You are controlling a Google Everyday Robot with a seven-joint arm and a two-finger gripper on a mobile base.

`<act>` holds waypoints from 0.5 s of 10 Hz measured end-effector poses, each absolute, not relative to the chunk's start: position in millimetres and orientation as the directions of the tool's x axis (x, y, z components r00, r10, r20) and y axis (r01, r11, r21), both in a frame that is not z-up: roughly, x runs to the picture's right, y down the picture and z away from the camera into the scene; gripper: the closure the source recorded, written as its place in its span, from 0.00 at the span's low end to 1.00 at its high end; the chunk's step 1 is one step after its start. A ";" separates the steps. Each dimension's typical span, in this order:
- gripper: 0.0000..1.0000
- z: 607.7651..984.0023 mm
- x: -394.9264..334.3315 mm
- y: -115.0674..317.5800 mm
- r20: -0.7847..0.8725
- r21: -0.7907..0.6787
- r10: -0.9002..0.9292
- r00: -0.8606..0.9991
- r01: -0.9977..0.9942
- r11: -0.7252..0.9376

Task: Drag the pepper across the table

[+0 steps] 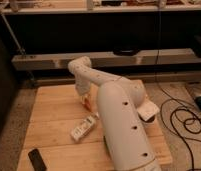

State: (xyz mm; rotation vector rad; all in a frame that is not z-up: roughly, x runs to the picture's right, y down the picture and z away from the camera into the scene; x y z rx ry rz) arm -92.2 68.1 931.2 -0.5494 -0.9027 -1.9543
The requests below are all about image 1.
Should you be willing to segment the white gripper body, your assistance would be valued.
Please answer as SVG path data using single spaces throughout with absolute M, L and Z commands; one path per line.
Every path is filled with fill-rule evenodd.
M 89 80 L 87 80 L 86 78 L 77 76 L 75 78 L 75 88 L 76 88 L 76 91 L 78 92 L 78 94 L 80 96 L 83 96 L 90 92 L 91 82 Z

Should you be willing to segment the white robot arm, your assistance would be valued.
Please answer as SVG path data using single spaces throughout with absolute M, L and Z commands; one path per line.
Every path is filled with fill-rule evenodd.
M 68 69 L 80 96 L 89 94 L 91 84 L 98 86 L 97 111 L 114 169 L 162 171 L 142 124 L 155 119 L 159 108 L 143 82 L 93 69 L 87 56 L 70 61 Z

